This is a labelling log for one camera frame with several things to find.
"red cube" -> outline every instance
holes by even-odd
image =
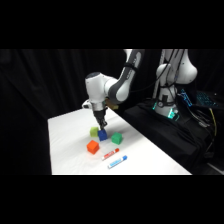
[[[95,142],[95,141],[91,141],[88,145],[87,145],[87,149],[90,153],[92,153],[93,155],[96,154],[96,152],[100,149],[99,143]]]

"teal cube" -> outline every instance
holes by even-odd
[[[122,141],[122,134],[115,132],[112,136],[112,142],[120,145]]]
[[[91,130],[90,130],[90,136],[92,138],[94,137],[98,137],[98,131],[99,131],[99,128],[97,127],[92,127]]]

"green light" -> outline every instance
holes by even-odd
[[[175,113],[173,112],[173,109],[171,108],[168,118],[173,119],[174,117],[175,117]]]
[[[157,105],[157,102],[155,103],[154,107],[152,108],[153,110],[155,110],[155,108],[156,108],[156,105]]]

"black curtain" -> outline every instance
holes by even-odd
[[[146,49],[132,89],[155,81],[161,49]],[[224,94],[224,50],[189,50],[198,68],[200,90]],[[102,72],[118,78],[125,62],[121,49],[1,49],[0,150],[3,174],[51,174],[47,119],[81,109],[88,98],[85,77]],[[132,93],[123,114],[153,88]]]

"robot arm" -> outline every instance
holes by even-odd
[[[100,72],[91,73],[86,77],[89,100],[83,104],[83,108],[92,108],[101,129],[107,125],[105,98],[109,97],[114,104],[121,104],[127,100],[136,71],[145,52],[144,49],[124,49],[124,51],[127,60],[118,80]]]
[[[160,77],[160,93],[155,106],[156,113],[173,119],[178,110],[175,105],[175,84],[190,84],[197,77],[197,69],[192,65],[188,49],[165,49],[166,64],[159,66],[157,77]],[[153,98],[157,94],[155,87]]]

